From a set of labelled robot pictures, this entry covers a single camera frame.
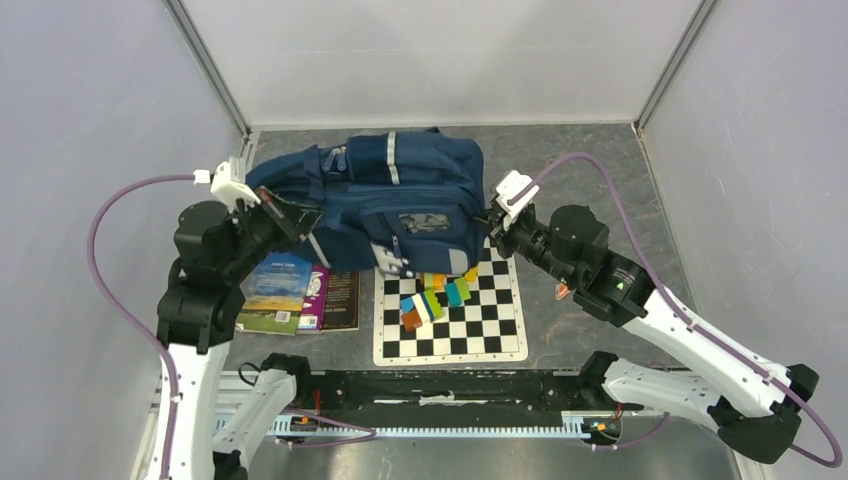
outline chessboard border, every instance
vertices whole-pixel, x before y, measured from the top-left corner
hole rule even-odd
[[[489,247],[488,239],[486,239],[485,248],[492,248]],[[383,344],[383,302],[386,293],[386,283],[383,272],[379,269],[374,269],[374,345],[371,348],[374,365],[378,367],[406,367],[450,363],[522,362],[527,360],[527,357],[530,355],[530,346],[527,344],[527,329],[524,324],[524,312],[521,306],[521,292],[518,289],[518,272],[515,269],[515,258],[509,257],[506,259],[506,262],[509,267],[509,286],[512,290],[512,307],[515,314],[515,326],[518,336],[518,352],[457,353],[453,355],[429,355],[426,357],[382,358],[380,354],[382,353]]]

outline gray patch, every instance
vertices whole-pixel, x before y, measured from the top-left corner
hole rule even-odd
[[[450,220],[443,213],[403,213],[398,219],[408,233],[450,230]]]

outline navy blue bag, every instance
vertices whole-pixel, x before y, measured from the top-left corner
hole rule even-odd
[[[313,145],[258,165],[247,184],[321,205],[295,253],[335,270],[462,274],[482,255],[485,232],[472,218],[485,216],[483,153],[438,129]]]

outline white wall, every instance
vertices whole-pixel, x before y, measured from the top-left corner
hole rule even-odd
[[[848,3],[720,2],[647,128],[700,313],[821,374],[848,447]],[[809,419],[799,441],[824,456]],[[845,478],[787,453],[776,478]]]
[[[185,0],[253,125],[629,121],[698,0]]]
[[[160,0],[3,2],[0,105],[0,476],[127,478],[159,363],[89,276],[89,222],[130,182],[214,166],[237,135]],[[149,326],[176,215],[207,196],[152,187],[106,218],[104,276]]]

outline blue block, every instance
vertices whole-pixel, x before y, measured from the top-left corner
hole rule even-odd
[[[400,309],[403,313],[409,313],[415,308],[415,302],[412,297],[406,297],[400,301]]]
[[[459,294],[459,289],[456,288],[455,284],[449,283],[445,285],[445,293],[448,294],[448,304],[451,307],[462,306],[462,296]]]

